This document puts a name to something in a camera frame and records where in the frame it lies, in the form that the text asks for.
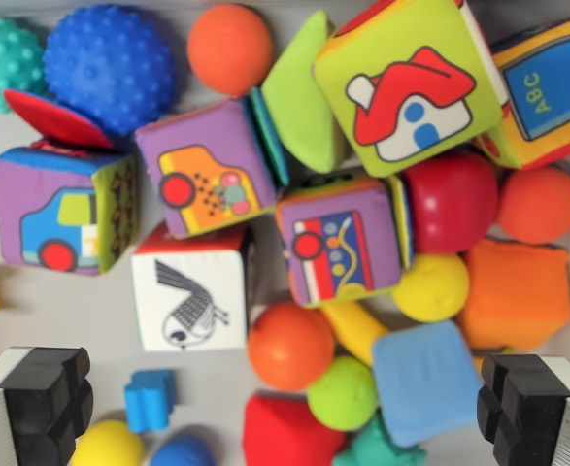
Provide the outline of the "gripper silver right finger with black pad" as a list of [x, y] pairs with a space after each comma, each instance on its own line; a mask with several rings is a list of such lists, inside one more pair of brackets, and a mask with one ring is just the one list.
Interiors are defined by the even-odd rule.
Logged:
[[570, 465], [570, 362], [560, 356], [489, 354], [477, 420], [499, 465]]

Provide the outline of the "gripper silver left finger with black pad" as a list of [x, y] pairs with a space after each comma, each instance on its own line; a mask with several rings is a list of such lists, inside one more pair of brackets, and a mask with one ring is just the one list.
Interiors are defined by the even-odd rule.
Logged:
[[84, 348], [0, 354], [0, 465], [67, 465], [93, 412]]

